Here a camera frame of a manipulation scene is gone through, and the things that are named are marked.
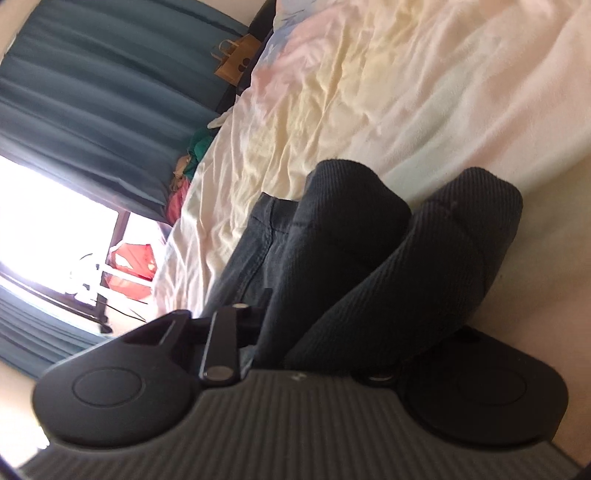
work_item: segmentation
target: cable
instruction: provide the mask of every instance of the cable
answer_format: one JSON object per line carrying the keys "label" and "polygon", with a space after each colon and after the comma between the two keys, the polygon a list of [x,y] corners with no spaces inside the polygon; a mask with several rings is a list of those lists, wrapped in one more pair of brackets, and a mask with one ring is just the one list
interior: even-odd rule
{"label": "cable", "polygon": [[132,319],[135,319],[135,320],[139,320],[140,322],[148,323],[148,322],[147,322],[146,320],[144,320],[144,319],[141,319],[141,318],[139,318],[139,317],[134,317],[133,315],[130,315],[130,314],[128,314],[128,313],[123,313],[121,310],[119,310],[119,309],[116,309],[115,307],[113,307],[113,305],[109,305],[109,304],[108,304],[107,302],[105,302],[105,301],[100,301],[100,300],[97,300],[96,302],[97,302],[97,303],[102,303],[104,306],[106,306],[106,307],[109,307],[110,309],[113,309],[113,310],[114,310],[114,311],[116,311],[116,312],[119,312],[121,315],[125,315],[126,317],[129,317],[129,318],[132,318]]}
{"label": "cable", "polygon": [[135,314],[136,314],[136,315],[139,317],[139,319],[140,319],[140,320],[146,321],[146,319],[145,319],[144,317],[142,317],[142,316],[141,316],[141,315],[140,315],[138,312],[136,312],[134,309],[132,309],[132,308],[130,308],[130,307],[128,307],[128,308],[131,310],[131,312],[132,312],[132,313],[135,313]]}

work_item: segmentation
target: red object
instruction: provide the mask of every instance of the red object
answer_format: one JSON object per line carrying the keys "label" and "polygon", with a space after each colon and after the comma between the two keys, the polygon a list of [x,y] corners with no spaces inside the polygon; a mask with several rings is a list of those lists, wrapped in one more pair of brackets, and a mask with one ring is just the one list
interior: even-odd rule
{"label": "red object", "polygon": [[[108,264],[120,272],[148,281],[152,281],[156,273],[156,261],[150,245],[121,243],[109,252]],[[111,290],[132,300],[142,300],[151,294],[149,286],[116,275],[106,275],[106,282]]]}
{"label": "red object", "polygon": [[183,207],[184,200],[187,197],[187,192],[189,191],[190,185],[191,182],[189,179],[184,177],[183,181],[178,187],[178,190],[168,198],[168,205],[166,206],[166,219],[170,225],[174,225],[174,223],[180,218],[181,208]]}

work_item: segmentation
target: bed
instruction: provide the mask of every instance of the bed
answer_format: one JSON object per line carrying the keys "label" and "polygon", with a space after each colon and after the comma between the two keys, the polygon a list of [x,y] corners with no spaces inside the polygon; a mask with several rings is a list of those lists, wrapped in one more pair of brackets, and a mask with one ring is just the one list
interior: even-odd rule
{"label": "bed", "polygon": [[261,192],[298,199],[321,160],[366,164],[411,206],[470,166],[524,195],[471,320],[558,370],[555,438],[591,460],[591,3],[283,0],[199,165],[154,297],[199,314]]}

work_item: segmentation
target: metal bolt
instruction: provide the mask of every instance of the metal bolt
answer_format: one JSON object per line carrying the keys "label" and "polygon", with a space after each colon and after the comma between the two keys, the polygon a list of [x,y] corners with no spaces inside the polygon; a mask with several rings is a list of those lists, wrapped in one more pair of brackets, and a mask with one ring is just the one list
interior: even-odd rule
{"label": "metal bolt", "polygon": [[234,370],[230,367],[226,367],[225,365],[215,365],[213,367],[209,367],[203,375],[212,382],[225,382],[226,380],[230,380],[232,378],[234,375]]}
{"label": "metal bolt", "polygon": [[298,372],[298,373],[292,375],[291,379],[296,382],[301,382],[302,380],[305,380],[307,377],[308,377],[308,375],[303,374],[302,372]]}
{"label": "metal bolt", "polygon": [[389,380],[392,380],[393,378],[394,378],[394,374],[383,372],[383,373],[371,375],[370,377],[368,377],[368,380],[371,380],[372,382],[382,383],[382,382],[387,382]]}
{"label": "metal bolt", "polygon": [[246,319],[251,314],[251,306],[246,303],[235,303],[232,307],[235,309],[238,320]]}

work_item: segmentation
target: green cloth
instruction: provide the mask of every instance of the green cloth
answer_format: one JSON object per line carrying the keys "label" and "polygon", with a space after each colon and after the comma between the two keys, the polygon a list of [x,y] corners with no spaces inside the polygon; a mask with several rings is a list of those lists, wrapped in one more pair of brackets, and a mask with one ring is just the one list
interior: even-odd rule
{"label": "green cloth", "polygon": [[193,181],[197,166],[203,160],[205,152],[212,142],[213,137],[207,128],[200,128],[192,136],[191,142],[189,143],[189,148],[187,149],[187,153],[191,156],[191,160],[183,170],[183,175],[185,175],[189,180]]}

